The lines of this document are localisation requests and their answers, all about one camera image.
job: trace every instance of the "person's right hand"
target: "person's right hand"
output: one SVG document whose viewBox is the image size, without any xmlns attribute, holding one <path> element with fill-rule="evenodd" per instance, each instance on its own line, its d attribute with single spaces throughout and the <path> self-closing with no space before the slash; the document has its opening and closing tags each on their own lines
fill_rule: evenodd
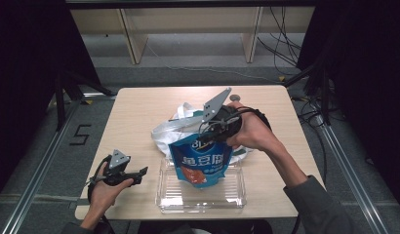
<svg viewBox="0 0 400 234">
<path fill-rule="evenodd" d="M 244 106 L 239 101 L 234 101 L 228 106 L 239 108 Z M 248 148 L 255 148 L 264 151 L 269 156 L 286 151 L 283 144 L 276 138 L 273 132 L 253 112 L 242 114 L 242 127 L 240 131 L 227 139 L 227 144 L 237 148 L 243 145 Z"/>
</svg>

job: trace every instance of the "gray carpet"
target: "gray carpet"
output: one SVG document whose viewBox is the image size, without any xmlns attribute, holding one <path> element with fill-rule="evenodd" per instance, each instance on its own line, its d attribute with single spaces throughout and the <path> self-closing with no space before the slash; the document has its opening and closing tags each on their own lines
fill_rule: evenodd
<svg viewBox="0 0 400 234">
<path fill-rule="evenodd" d="M 124 87 L 271 85 L 276 84 L 279 81 L 278 77 L 284 75 L 273 66 L 192 66 L 190 69 L 124 65 L 123 67 L 98 66 L 97 72 L 102 84 L 113 91 L 118 91 Z M 291 74 L 299 72 L 297 69 L 288 67 L 282 67 L 282 71 Z M 290 87 L 288 89 L 290 96 L 302 97 L 304 84 L 305 80 L 301 80 Z M 83 87 L 83 91 L 87 93 L 94 90 Z M 81 104 L 78 107 L 67 126 L 57 157 L 52 162 L 19 233 L 59 233 L 67 222 L 79 222 L 74 217 L 76 199 L 80 196 L 84 187 L 84 181 L 91 167 L 113 103 L 114 100 L 112 99 L 94 100 L 91 104 Z M 297 113 L 300 114 L 306 102 L 293 101 L 293 104 Z M 303 112 L 309 110 L 310 108 L 306 106 Z M 30 149 L 21 159 L 7 186 L 2 191 L 0 196 L 0 233 L 51 142 L 57 126 L 56 112 L 56 107 L 51 104 L 47 118 L 44 119 L 41 128 L 37 131 Z M 342 148 L 349 155 L 351 164 L 379 209 L 384 223 L 390 233 L 400 233 L 400 208 L 398 204 L 374 166 L 365 162 L 367 155 L 358 138 L 352 132 L 350 125 L 342 121 L 344 119 L 342 114 L 335 111 L 330 116 L 333 129 Z M 71 143 L 81 142 L 83 139 L 74 137 L 79 125 L 90 125 L 90 127 L 83 127 L 80 130 L 80 134 L 89 135 L 89 137 L 84 145 L 71 145 Z M 307 124 L 302 124 L 302 128 L 321 175 L 325 169 L 324 154 L 321 141 L 315 131 L 320 134 L 325 145 L 328 172 L 327 190 L 334 198 L 340 200 L 364 233 L 372 233 L 370 225 L 356 202 L 320 129 L 313 129 Z M 290 233 L 295 224 L 293 217 L 269 218 L 268 220 L 274 233 Z M 119 234 L 137 233 L 139 227 L 138 220 L 114 220 L 112 224 L 116 233 Z M 304 233 L 302 226 L 300 226 L 299 233 Z"/>
</svg>

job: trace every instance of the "wooden table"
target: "wooden table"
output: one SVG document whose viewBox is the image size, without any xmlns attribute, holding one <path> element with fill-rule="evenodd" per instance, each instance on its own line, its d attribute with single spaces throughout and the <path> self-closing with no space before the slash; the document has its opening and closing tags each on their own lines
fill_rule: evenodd
<svg viewBox="0 0 400 234">
<path fill-rule="evenodd" d="M 201 109 L 203 103 L 227 87 L 168 87 L 128 88 L 120 90 L 106 124 L 95 161 L 88 177 L 98 164 L 114 149 L 132 156 L 126 172 L 148 166 L 140 185 L 125 189 L 106 216 L 110 219 L 212 219 L 295 216 L 295 210 L 283 192 L 285 186 L 269 158 L 254 150 L 242 160 L 247 194 L 243 209 L 213 209 L 200 214 L 162 214 L 155 205 L 161 160 L 164 154 L 157 149 L 151 131 L 169 119 L 185 101 Z M 303 134 L 297 114 L 286 89 L 282 86 L 232 86 L 232 94 L 241 102 L 263 112 L 273 132 L 285 144 L 302 170 L 318 178 L 319 171 Z M 87 197 L 84 188 L 81 198 Z M 82 219 L 87 205 L 79 205 L 75 215 Z"/>
</svg>

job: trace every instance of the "floor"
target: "floor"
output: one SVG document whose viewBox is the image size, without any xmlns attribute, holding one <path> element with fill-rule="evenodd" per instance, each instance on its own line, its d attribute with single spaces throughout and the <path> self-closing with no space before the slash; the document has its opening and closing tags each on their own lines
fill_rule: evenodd
<svg viewBox="0 0 400 234">
<path fill-rule="evenodd" d="M 278 84 L 280 78 L 288 79 L 299 71 L 293 67 L 297 59 L 295 54 L 291 56 L 290 50 L 282 43 L 278 44 L 273 36 L 278 35 L 263 34 L 260 39 L 268 47 L 276 48 L 278 45 L 276 51 L 290 59 L 288 62 L 275 57 L 262 43 L 257 43 L 253 63 L 246 63 L 240 35 L 237 34 L 150 35 L 138 65 L 131 64 L 125 39 L 121 35 L 84 35 L 83 39 L 102 84 L 108 88 L 120 89 L 138 85 L 184 85 L 181 75 L 198 77 L 197 80 L 186 81 L 197 84 L 206 82 L 207 77 L 220 76 L 245 83 Z M 301 45 L 304 34 L 290 34 L 288 37 Z M 298 56 L 299 50 L 295 49 L 295 53 Z M 158 83 L 148 84 L 152 81 L 147 81 L 143 74 L 154 77 L 153 71 L 158 72 L 159 76 L 167 76 L 170 82 L 175 80 L 175 83 L 157 79 Z M 134 76 L 124 78 L 126 74 Z M 309 104 L 306 99 L 301 99 L 305 98 L 302 92 L 304 82 L 303 79 L 288 89 L 290 96 L 297 98 L 294 101 L 297 114 L 311 111 L 317 105 L 316 100 Z M 94 92 L 87 87 L 83 90 L 85 93 Z M 95 98 L 92 104 L 66 102 L 68 114 L 71 113 L 72 118 L 69 119 L 65 133 L 60 136 L 60 142 L 56 144 L 55 157 L 50 160 L 44 176 L 36 181 L 39 183 L 38 188 L 28 211 L 19 216 L 19 226 L 16 227 L 18 233 L 59 233 L 65 223 L 78 222 L 74 217 L 76 200 L 84 186 L 84 178 L 93 161 L 113 102 L 112 98 Z M 400 208 L 397 202 L 374 166 L 365 162 L 368 155 L 350 125 L 344 121 L 344 115 L 336 111 L 330 117 L 331 129 L 313 127 L 322 122 L 319 118 L 314 118 L 311 125 L 302 122 L 321 175 L 327 171 L 327 190 L 340 200 L 365 233 L 400 233 Z M 90 137 L 87 144 L 75 147 L 71 143 L 77 140 L 73 136 L 80 125 L 92 126 L 81 130 Z M 18 201 L 35 177 L 44 155 L 52 155 L 49 145 L 54 143 L 55 128 L 56 108 L 51 101 L 47 118 L 0 196 L 0 233 L 5 230 L 8 220 L 18 216 L 14 213 Z M 353 171 L 349 177 L 343 173 L 348 165 L 341 160 L 342 154 Z M 359 183 L 351 182 L 352 178 L 357 178 L 355 180 L 359 180 Z M 274 233 L 290 233 L 295 224 L 294 217 L 268 220 Z M 136 233 L 139 221 L 115 220 L 112 224 L 116 233 Z M 304 233 L 301 226 L 299 233 Z"/>
</svg>

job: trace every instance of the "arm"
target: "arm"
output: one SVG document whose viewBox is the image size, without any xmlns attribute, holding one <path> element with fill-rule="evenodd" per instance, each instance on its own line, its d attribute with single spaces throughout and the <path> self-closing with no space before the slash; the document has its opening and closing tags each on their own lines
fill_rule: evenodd
<svg viewBox="0 0 400 234">
<path fill-rule="evenodd" d="M 243 106 L 234 101 L 231 106 Z M 361 233 L 343 207 L 327 193 L 315 177 L 308 177 L 285 146 L 254 113 L 242 114 L 242 127 L 227 139 L 234 148 L 240 145 L 266 153 L 284 180 L 285 193 L 301 215 L 306 233 Z"/>
<path fill-rule="evenodd" d="M 104 163 L 100 168 L 100 176 L 102 176 L 105 166 L 106 163 Z M 105 214 L 106 210 L 115 204 L 115 198 L 124 188 L 129 187 L 133 182 L 134 181 L 130 178 L 122 181 L 116 186 L 109 186 L 103 181 L 99 181 L 94 188 L 91 196 L 90 208 L 88 209 L 81 225 L 77 226 L 73 223 L 68 223 L 62 230 L 62 233 L 94 233 L 94 229 L 100 222 L 100 219 Z"/>
</svg>

